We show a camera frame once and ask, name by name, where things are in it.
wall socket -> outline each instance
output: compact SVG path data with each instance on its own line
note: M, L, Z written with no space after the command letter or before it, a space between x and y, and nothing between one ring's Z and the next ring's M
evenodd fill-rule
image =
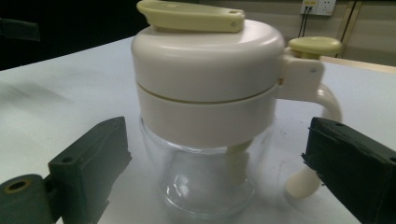
M335 0L303 0L300 13L305 14L307 12L305 8L312 7L309 15L331 16L334 6Z

transparent jar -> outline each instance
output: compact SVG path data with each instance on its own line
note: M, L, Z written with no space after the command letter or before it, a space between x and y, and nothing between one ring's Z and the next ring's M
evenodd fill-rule
M263 158L269 130L231 147L181 146L153 133L140 120L157 190L169 206L189 217L227 217L254 196L255 167Z

white handle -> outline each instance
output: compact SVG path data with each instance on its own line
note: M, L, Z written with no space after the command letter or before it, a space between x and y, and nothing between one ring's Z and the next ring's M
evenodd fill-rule
M296 58L286 49L283 68L277 98L323 105L323 118L341 122L340 105L331 90L320 83L324 70L321 62ZM315 193L320 182L316 172L306 166L288 179L286 192L302 199Z

table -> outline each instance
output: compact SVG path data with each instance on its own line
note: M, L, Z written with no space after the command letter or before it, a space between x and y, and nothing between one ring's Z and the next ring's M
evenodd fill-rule
M303 166L310 120L321 107L279 100L268 150L266 199L228 219L190 220L157 199L139 131L132 38L0 72L0 182L48 175L47 163L95 124L118 116L127 123L133 160L113 186L100 223L359 223L321 187L312 197L288 200L283 183ZM396 75L325 63L323 82L344 123L396 149Z

dark background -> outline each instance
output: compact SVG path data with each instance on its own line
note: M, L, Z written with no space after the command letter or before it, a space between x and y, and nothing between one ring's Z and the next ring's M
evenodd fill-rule
M1 0L0 18L36 22L41 40L0 36L0 70L104 45L147 27L137 0Z

